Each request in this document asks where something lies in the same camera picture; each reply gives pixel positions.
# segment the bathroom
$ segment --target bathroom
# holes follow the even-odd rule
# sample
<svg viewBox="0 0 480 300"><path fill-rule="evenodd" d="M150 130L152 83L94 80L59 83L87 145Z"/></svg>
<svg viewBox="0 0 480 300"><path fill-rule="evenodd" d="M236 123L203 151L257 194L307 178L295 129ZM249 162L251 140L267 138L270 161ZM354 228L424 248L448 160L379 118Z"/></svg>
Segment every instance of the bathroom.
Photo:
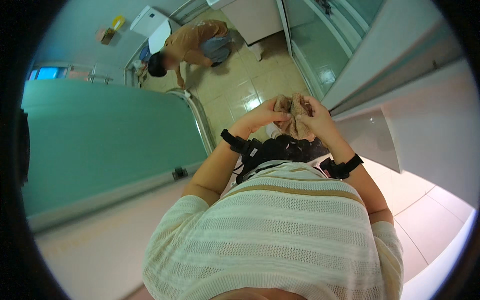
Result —
<svg viewBox="0 0 480 300"><path fill-rule="evenodd" d="M168 34L153 39L135 31L147 6L154 9L147 15L170 18L171 31L225 22L231 54L215 68L182 62L185 91L173 71L151 76L142 52ZM119 20L109 40L99 38ZM222 141L222 130L279 94L321 101L362 157L403 246L402 299L429 299L475 222L479 191L466 187L480 178L477 90L454 31L428 0L69 0L27 78L26 216L71 299L152 299L141 261L161 216ZM79 111L91 114L86 122ZM45 142L53 138L56 148ZM250 138L270 136L261 127ZM178 166L188 176L173 180ZM64 176L69 169L75 176Z"/></svg>

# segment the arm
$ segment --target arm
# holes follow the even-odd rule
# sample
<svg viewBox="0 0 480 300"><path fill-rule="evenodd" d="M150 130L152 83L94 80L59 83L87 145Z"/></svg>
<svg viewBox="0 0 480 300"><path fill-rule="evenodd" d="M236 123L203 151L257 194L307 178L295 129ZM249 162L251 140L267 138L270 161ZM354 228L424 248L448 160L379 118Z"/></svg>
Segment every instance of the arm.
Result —
<svg viewBox="0 0 480 300"><path fill-rule="evenodd" d="M330 150L336 164L346 163L355 155L355 151L342 138L330 117L328 110L313 97L304 97L313 110L313 117L297 116L297 120L308 126L315 136ZM344 180L354 187L365 203L370 223L387 221L393 224L393 215L387 206L382 192L367 173L363 165L350 172L350 177Z"/></svg>
<svg viewBox="0 0 480 300"><path fill-rule="evenodd" d="M255 109L246 113L228 130L233 136L239 136L246 140L251 133L260 127L275 121L287 121L289 114L273 112L276 99L265 101ZM230 145L221 141L212 154L204 161L196 171L192 180L183 190L183 196L199 196L209 206L220 199L220 195L228 184L239 154L230 149Z"/></svg>
<svg viewBox="0 0 480 300"><path fill-rule="evenodd" d="M213 64L208 57L205 57L202 52L197 50L189 50L187 53L185 53L183 60L188 63L204 67L210 67Z"/></svg>
<svg viewBox="0 0 480 300"><path fill-rule="evenodd" d="M183 80L181 73L180 73L180 65L175 67L175 74L177 75L177 84L179 87L184 90L185 89L185 81Z"/></svg>

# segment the brown towel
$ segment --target brown towel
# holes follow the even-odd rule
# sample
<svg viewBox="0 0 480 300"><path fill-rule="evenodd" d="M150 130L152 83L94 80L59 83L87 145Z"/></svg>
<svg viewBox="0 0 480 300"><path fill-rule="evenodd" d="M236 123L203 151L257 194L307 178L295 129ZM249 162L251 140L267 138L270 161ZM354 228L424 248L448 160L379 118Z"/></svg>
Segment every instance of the brown towel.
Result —
<svg viewBox="0 0 480 300"><path fill-rule="evenodd" d="M274 111L287 112L292 115L288 121L275 122L275 125L280 128L281 132L288 134L297 140L308 140L309 142L315 139L315 134L303 123L297 122L296 115L312 116L312 109L303 103L303 96L300 93L294 93L292 98L278 95Z"/></svg>

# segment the blue bucket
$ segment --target blue bucket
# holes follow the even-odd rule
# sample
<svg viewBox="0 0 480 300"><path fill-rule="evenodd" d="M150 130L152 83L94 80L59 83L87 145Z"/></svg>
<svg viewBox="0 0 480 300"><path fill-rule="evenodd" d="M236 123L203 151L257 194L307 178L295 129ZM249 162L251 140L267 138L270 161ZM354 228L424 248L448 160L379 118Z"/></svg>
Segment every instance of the blue bucket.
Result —
<svg viewBox="0 0 480 300"><path fill-rule="evenodd" d="M140 60L141 61L145 61L145 62L148 62L148 60L150 59L150 57L152 56L152 54L150 53L150 48L147 46L145 46L142 51L140 51Z"/></svg>

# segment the striped sweater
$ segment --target striped sweater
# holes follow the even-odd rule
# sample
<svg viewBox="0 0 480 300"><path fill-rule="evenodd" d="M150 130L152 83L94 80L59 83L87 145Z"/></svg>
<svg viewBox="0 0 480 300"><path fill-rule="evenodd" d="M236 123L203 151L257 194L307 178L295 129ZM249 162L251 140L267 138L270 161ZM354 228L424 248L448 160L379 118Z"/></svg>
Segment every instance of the striped sweater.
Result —
<svg viewBox="0 0 480 300"><path fill-rule="evenodd" d="M399 299L402 247L388 222L370 225L350 185L304 163L255 174L209 207L180 198L147 246L155 299L207 300L279 288L320 299Z"/></svg>

